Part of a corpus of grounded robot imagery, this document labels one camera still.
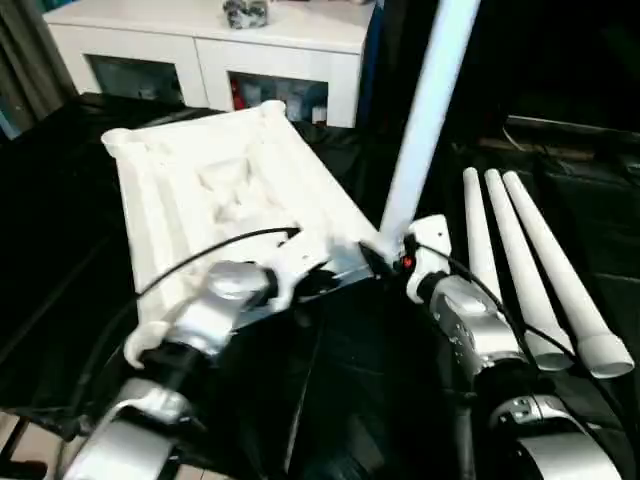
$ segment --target black table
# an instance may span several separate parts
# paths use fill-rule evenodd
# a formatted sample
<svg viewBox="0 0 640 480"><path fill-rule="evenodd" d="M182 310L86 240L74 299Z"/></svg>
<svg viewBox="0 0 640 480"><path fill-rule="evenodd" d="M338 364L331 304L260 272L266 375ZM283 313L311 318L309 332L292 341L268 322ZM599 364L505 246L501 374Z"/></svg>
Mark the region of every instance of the black table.
<svg viewBox="0 0 640 480"><path fill-rule="evenodd" d="M210 113L83 95L0 149L9 245L0 348L32 325L10 355L0 357L3 408L71 435L69 425L75 422L64 419L62 409L102 326L133 294L117 171L100 135L175 114ZM365 214L379 222L398 139L297 128ZM461 260L466 259L461 171L468 165L523 174L609 325L640 358L640 190L607 164L443 148L419 213L446 214L454 255ZM491 229L499 242L495 225ZM506 261L500 248L495 251L506 303L517 312ZM249 329L234 340L232 367L221 374L232 395L211 405L218 435L195 434L185 445L185 460L238 478L255 475L251 460L258 468L277 470L308 379L291 461L294 478L332 478L322 475L355 469L354 458L375 469L374 478L447 471L451 448L438 440L447 435L447 419L439 414L447 397L434 371L430 352L436 347L426 321L397 289L367 281ZM132 316L123 324L111 351L135 322ZM91 396L94 403L85 406L88 414L132 374L118 359L104 372L101 388ZM568 374L558 376L557 384L578 412L611 427L599 433L625 478L635 478L624 439L593 388ZM634 372L607 386L637 422L640 376ZM252 448L260 453L251 454Z"/></svg>

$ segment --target cabinet door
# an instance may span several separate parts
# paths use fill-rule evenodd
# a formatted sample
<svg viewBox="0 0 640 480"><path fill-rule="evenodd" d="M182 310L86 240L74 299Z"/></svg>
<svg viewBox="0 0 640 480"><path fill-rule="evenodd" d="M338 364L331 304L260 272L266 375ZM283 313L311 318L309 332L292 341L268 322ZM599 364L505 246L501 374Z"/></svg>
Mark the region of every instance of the cabinet door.
<svg viewBox="0 0 640 480"><path fill-rule="evenodd" d="M360 87L359 55L204 39L197 39L196 46L210 108L234 110L232 80L237 88L238 78L271 77L276 83L303 80L325 84L329 125L354 125ZM262 101L273 98L273 95L265 98L267 89L262 88ZM276 98L286 101L279 95Z"/></svg>
<svg viewBox="0 0 640 480"><path fill-rule="evenodd" d="M208 106L190 37L70 25L50 29L79 93Z"/></svg>

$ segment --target white cabinet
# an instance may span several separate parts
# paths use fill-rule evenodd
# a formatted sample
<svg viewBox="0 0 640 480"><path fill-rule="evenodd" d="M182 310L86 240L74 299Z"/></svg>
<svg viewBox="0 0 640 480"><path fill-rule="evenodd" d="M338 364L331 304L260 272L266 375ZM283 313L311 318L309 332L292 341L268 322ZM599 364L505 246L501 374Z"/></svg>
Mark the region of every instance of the white cabinet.
<svg viewBox="0 0 640 480"><path fill-rule="evenodd" d="M118 58L166 64L175 71L186 105L209 105L192 38L74 25L50 25L50 30L79 93L103 92L97 63Z"/></svg>
<svg viewBox="0 0 640 480"><path fill-rule="evenodd" d="M196 46L211 108L233 110L229 76L249 73L326 83L327 123L351 127L355 122L359 56L213 40L196 40Z"/></svg>
<svg viewBox="0 0 640 480"><path fill-rule="evenodd" d="M329 125L354 125L372 4L273 2L267 26L233 30L222 3L79 0L44 18L80 93L134 83L133 96L230 111L235 74L305 80L324 85Z"/></svg>

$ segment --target white pipe end cap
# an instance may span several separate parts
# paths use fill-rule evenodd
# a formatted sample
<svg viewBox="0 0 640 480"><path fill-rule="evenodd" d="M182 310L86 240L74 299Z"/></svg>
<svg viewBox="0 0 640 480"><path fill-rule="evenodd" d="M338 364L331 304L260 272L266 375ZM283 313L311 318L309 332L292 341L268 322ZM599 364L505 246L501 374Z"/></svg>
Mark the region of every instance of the white pipe end cap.
<svg viewBox="0 0 640 480"><path fill-rule="evenodd" d="M578 354L595 378L619 377L635 367L622 340L612 333L581 339Z"/></svg>
<svg viewBox="0 0 640 480"><path fill-rule="evenodd" d="M565 347L571 353L573 353L573 347L571 346L571 340L562 328L558 326L547 326L545 328L539 328L543 333L546 333L560 345ZM533 332L525 332L524 339L531 349L531 353L536 359L536 363L542 370L549 372L556 372L565 370L573 365L573 359L567 356L562 350L548 342L542 337L539 337Z"/></svg>

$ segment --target white pvc pipe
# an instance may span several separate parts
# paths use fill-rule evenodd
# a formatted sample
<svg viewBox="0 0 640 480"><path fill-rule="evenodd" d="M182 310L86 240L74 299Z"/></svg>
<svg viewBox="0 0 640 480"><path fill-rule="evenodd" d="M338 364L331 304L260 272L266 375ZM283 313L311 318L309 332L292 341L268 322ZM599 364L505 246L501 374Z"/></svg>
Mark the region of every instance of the white pvc pipe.
<svg viewBox="0 0 640 480"><path fill-rule="evenodd" d="M462 173L462 179L464 181L464 208L467 219L469 267L471 272L482 280L482 283L502 301L477 170L473 167L467 168Z"/></svg>
<svg viewBox="0 0 640 480"><path fill-rule="evenodd" d="M546 333L573 353L571 340L558 325L547 291L500 174L492 169L485 173L485 179L524 321ZM525 332L525 340L536 362L543 370L562 370L571 366L571 358L534 333Z"/></svg>
<svg viewBox="0 0 640 480"><path fill-rule="evenodd" d="M439 2L380 226L394 244L415 216L480 2Z"/></svg>
<svg viewBox="0 0 640 480"><path fill-rule="evenodd" d="M518 175L508 172L504 181L567 314L582 361L596 378L617 377L633 370L634 361L624 343L609 330Z"/></svg>

